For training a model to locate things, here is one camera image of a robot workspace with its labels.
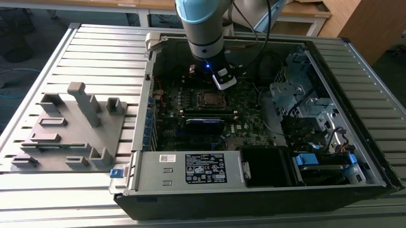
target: aluminum extrusion table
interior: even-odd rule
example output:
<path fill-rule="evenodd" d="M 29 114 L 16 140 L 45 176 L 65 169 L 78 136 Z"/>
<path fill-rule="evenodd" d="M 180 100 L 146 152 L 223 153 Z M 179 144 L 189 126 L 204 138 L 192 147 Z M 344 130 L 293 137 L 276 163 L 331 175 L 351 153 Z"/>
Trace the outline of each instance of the aluminum extrusion table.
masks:
<path fill-rule="evenodd" d="M 41 108 L 41 93 L 61 93 L 70 81 L 86 84 L 98 101 L 118 97 L 126 102 L 125 123 L 116 163 L 128 162 L 137 103 L 144 76 L 144 40 L 148 32 L 179 33 L 161 28 L 72 24 L 44 66 L 0 137 L 0 171 L 18 152 Z M 369 133 L 400 179 L 406 180 L 406 111 L 351 43 L 337 38 L 272 36 L 311 40 L 332 70 Z M 391 227 L 406 222 L 406 191 L 383 199 L 357 202 L 333 212 L 201 220 L 133 221 L 113 202 L 106 173 L 0 175 L 0 227 L 173 227 L 273 223 L 273 227 Z"/>

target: cable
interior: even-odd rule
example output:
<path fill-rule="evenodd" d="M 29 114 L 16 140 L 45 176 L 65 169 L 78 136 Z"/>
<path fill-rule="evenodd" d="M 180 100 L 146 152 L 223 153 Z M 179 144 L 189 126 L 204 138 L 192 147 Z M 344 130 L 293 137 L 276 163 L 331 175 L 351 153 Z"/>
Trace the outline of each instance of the cable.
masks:
<path fill-rule="evenodd" d="M 256 92 L 259 92 L 259 90 L 257 90 L 257 88 L 256 88 L 256 86 L 255 86 L 255 83 L 252 83 L 252 85 L 253 85 L 253 88 L 255 88 Z"/>
<path fill-rule="evenodd" d="M 259 104 L 259 101 L 260 101 L 260 95 L 261 95 L 261 92 L 264 91 L 264 88 L 260 90 L 259 92 L 259 96 L 257 96 L 257 104 Z"/>
<path fill-rule="evenodd" d="M 30 68 L 16 68 L 16 69 L 6 69 L 5 71 L 1 71 L 0 74 L 6 73 L 6 72 L 10 72 L 10 71 L 34 71 L 34 72 L 40 73 L 40 71 L 36 70 L 36 69 L 30 69 Z"/>
<path fill-rule="evenodd" d="M 265 0 L 265 6 L 267 6 L 267 31 L 265 31 L 265 40 L 264 40 L 264 43 L 260 47 L 260 50 L 255 56 L 255 58 L 252 59 L 252 61 L 247 64 L 245 66 L 245 69 L 249 67 L 249 65 L 255 62 L 255 60 L 257 59 L 257 57 L 261 55 L 261 52 L 264 51 L 265 49 L 265 46 L 267 46 L 267 41 L 268 41 L 268 35 L 269 35 L 269 32 L 271 32 L 271 25 L 272 25 L 272 9 L 271 9 L 271 5 L 268 3 L 268 0 Z"/>
<path fill-rule="evenodd" d="M 265 124 L 264 121 L 263 121 L 263 123 L 264 123 L 265 128 L 267 128 L 272 133 L 275 133 L 275 134 L 277 134 L 277 135 L 281 135 L 283 137 L 287 137 L 284 134 L 281 134 L 281 133 L 276 132 L 273 129 L 271 129 L 271 128 L 268 127 L 268 125 Z"/>
<path fill-rule="evenodd" d="M 340 126 L 337 126 L 331 131 L 331 134 L 329 134 L 328 139 L 327 139 L 325 147 L 324 147 L 324 150 L 323 150 L 324 153 L 328 151 L 328 147 L 329 147 L 329 144 L 331 144 L 331 140 L 332 140 L 333 134 L 337 132 L 339 129 L 343 129 L 343 128 Z"/>
<path fill-rule="evenodd" d="M 344 136 L 344 134 L 341 134 L 341 138 L 344 139 L 344 143 L 341 144 L 341 146 L 336 150 L 340 153 L 344 152 L 344 148 L 349 145 L 349 141 L 348 141 L 347 137 Z"/>
<path fill-rule="evenodd" d="M 287 112 L 287 116 L 291 115 L 292 111 L 295 110 L 296 107 L 299 107 L 299 105 L 303 103 L 303 101 L 308 98 L 308 96 L 311 95 L 311 93 L 313 92 L 313 88 L 311 88 L 307 93 L 301 96 L 300 100 L 297 101 L 297 103 L 291 107 L 289 111 Z"/>
<path fill-rule="evenodd" d="M 24 98 L 24 96 L 5 96 L 5 95 L 0 95 L 0 97 L 10 98 L 10 99 Z"/>
<path fill-rule="evenodd" d="M 245 16 L 243 15 L 243 13 L 241 13 L 239 7 L 236 6 L 235 1 L 232 1 L 232 5 L 233 5 L 233 7 L 235 7 L 237 13 L 240 14 L 243 20 L 247 22 L 247 24 L 248 24 L 248 26 L 249 26 L 251 32 L 252 32 L 253 35 L 255 35 L 255 43 L 253 43 L 253 44 L 248 44 L 248 45 L 239 45 L 239 46 L 225 47 L 225 50 L 239 50 L 239 49 L 244 49 L 244 48 L 251 48 L 251 47 L 253 47 L 253 46 L 257 44 L 257 33 L 256 33 L 256 31 L 255 31 L 252 25 L 249 24 L 249 22 L 248 22 Z"/>

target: warning label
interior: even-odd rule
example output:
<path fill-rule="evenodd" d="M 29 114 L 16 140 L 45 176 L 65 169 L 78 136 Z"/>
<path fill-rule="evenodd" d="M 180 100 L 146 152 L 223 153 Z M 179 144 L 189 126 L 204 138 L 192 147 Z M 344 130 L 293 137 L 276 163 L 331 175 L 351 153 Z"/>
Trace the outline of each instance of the warning label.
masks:
<path fill-rule="evenodd" d="M 224 154 L 185 154 L 188 184 L 227 183 Z"/>

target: blue tab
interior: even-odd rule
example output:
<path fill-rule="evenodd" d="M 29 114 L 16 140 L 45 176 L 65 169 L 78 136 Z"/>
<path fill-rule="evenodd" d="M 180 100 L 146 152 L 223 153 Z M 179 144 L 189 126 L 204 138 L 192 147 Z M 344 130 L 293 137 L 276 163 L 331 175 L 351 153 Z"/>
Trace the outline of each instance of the blue tab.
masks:
<path fill-rule="evenodd" d="M 109 170 L 109 178 L 122 178 L 124 170 L 122 169 L 110 169 Z"/>
<path fill-rule="evenodd" d="M 357 162 L 353 154 L 349 154 L 348 158 L 349 158 L 351 164 L 355 164 Z"/>
<path fill-rule="evenodd" d="M 300 153 L 295 158 L 297 165 L 317 165 L 317 158 L 313 153 Z"/>

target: black cable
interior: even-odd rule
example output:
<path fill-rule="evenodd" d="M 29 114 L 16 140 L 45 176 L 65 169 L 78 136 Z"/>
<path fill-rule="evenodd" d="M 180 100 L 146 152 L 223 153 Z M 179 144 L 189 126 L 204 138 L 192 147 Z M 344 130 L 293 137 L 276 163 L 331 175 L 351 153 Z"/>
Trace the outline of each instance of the black cable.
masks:
<path fill-rule="evenodd" d="M 313 88 L 311 88 L 307 93 L 301 96 L 300 100 L 297 101 L 297 103 L 291 107 L 289 111 L 287 112 L 287 116 L 291 115 L 292 111 L 295 110 L 296 107 L 299 107 L 299 105 L 303 103 L 303 101 L 308 98 L 308 96 L 311 95 L 311 93 L 313 92 Z"/>
<path fill-rule="evenodd" d="M 257 44 L 257 34 L 256 34 L 256 31 L 255 31 L 252 25 L 249 24 L 249 22 L 248 22 L 245 16 L 241 14 L 241 11 L 240 11 L 239 7 L 236 6 L 235 1 L 232 1 L 232 5 L 233 5 L 233 7 L 235 7 L 237 13 L 240 14 L 243 20 L 247 22 L 247 24 L 248 24 L 248 26 L 249 26 L 249 29 L 251 29 L 251 32 L 252 32 L 253 35 L 255 35 L 255 43 L 253 43 L 253 44 L 249 44 L 249 45 L 245 45 L 245 48 L 253 47 L 253 46 Z"/>
<path fill-rule="evenodd" d="M 337 130 L 343 129 L 340 126 L 337 126 L 336 128 L 333 128 L 329 136 L 328 136 L 328 139 L 327 139 L 327 143 L 325 143 L 325 147 L 324 147 L 324 150 L 323 152 L 325 153 L 328 151 L 328 147 L 329 147 L 329 144 L 331 144 L 331 140 L 332 140 L 332 137 L 333 137 L 333 134 L 337 132 Z"/>
<path fill-rule="evenodd" d="M 260 50 L 255 56 L 255 58 L 252 59 L 252 61 L 247 64 L 245 66 L 245 69 L 249 67 L 249 65 L 256 61 L 257 57 L 261 55 L 261 52 L 264 51 L 265 49 L 265 46 L 267 46 L 267 41 L 268 41 L 268 35 L 269 35 L 269 32 L 271 32 L 271 25 L 272 25 L 272 9 L 271 9 L 271 5 L 268 3 L 268 0 L 265 0 L 265 6 L 267 6 L 267 31 L 265 31 L 265 40 L 264 40 L 264 43 L 260 47 Z"/>

